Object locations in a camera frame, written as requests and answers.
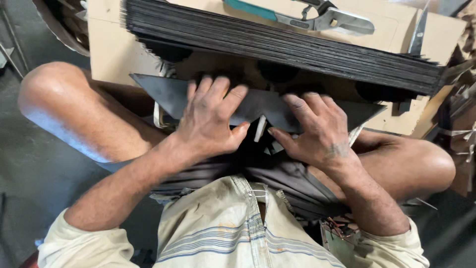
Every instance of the tattoo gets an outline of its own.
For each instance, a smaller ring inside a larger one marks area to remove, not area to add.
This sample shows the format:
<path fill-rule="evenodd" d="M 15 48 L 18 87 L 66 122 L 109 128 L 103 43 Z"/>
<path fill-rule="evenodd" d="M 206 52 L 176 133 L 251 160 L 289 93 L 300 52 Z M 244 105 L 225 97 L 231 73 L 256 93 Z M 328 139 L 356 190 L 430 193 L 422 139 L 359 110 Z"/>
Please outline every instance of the tattoo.
<path fill-rule="evenodd" d="M 347 143 L 338 143 L 338 144 L 331 144 L 329 148 L 327 148 L 327 158 L 335 158 L 335 157 L 347 157 L 349 153 L 349 145 Z"/>

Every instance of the leg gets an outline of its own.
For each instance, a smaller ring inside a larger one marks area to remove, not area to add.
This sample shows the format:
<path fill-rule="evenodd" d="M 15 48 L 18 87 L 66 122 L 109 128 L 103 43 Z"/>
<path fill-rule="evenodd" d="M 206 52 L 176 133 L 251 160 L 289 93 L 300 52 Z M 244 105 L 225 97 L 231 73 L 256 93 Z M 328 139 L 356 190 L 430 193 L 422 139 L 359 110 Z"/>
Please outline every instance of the leg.
<path fill-rule="evenodd" d="M 455 177 L 450 155 L 427 141 L 363 130 L 352 149 L 370 176 L 399 202 L 444 191 Z M 329 177 L 312 166 L 309 171 L 346 202 Z"/>
<path fill-rule="evenodd" d="M 132 95 L 143 96 L 137 90 Z M 165 138 L 86 71 L 68 63 L 52 62 L 31 71 L 21 84 L 18 105 L 28 119 L 100 163 L 136 158 Z"/>

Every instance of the metal shears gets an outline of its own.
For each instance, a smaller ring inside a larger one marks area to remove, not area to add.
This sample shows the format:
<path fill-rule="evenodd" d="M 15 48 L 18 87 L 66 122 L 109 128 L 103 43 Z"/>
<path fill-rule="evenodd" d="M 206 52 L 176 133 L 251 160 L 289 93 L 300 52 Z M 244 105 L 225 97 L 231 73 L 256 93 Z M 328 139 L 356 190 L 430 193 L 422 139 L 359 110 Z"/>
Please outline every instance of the metal shears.
<path fill-rule="evenodd" d="M 373 34 L 374 24 L 367 18 L 353 14 L 351 12 L 338 9 L 330 1 L 326 0 L 296 0 L 308 4 L 302 11 L 302 18 L 294 18 L 269 9 L 265 9 L 240 0 L 223 0 L 223 2 L 235 9 L 258 15 L 262 18 L 281 22 L 293 27 L 310 30 L 341 30 L 343 32 L 365 35 Z M 307 13 L 311 8 L 315 8 L 318 17 L 307 19 Z"/>

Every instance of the striped shirt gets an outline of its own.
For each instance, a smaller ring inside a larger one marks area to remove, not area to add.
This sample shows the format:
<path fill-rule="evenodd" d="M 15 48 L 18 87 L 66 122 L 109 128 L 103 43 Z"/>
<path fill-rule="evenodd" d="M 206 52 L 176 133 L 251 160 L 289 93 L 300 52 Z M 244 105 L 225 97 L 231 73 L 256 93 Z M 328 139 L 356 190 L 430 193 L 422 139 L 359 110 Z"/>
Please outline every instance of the striped shirt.
<path fill-rule="evenodd" d="M 282 191 L 261 191 L 246 179 L 227 176 L 171 202 L 158 230 L 159 267 L 319 267 L 344 268 L 329 251 L 307 235 L 288 210 Z M 266 203 L 261 220 L 257 198 Z M 88 232 L 63 218 L 51 226 L 39 246 L 39 267 L 137 267 L 123 229 Z M 394 237 L 362 232 L 352 267 L 427 268 L 416 226 Z"/>

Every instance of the shears handle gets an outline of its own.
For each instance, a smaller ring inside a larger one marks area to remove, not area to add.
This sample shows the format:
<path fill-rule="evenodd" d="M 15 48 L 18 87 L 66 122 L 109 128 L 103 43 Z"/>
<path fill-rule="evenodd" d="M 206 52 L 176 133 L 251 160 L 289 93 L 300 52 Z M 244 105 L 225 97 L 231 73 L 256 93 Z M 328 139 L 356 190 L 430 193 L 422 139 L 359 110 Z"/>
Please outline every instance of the shears handle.
<path fill-rule="evenodd" d="M 274 11 L 265 9 L 259 6 L 255 6 L 249 3 L 242 2 L 240 0 L 223 0 L 223 2 L 234 9 L 242 10 L 251 14 L 258 15 L 264 19 L 277 21 Z"/>

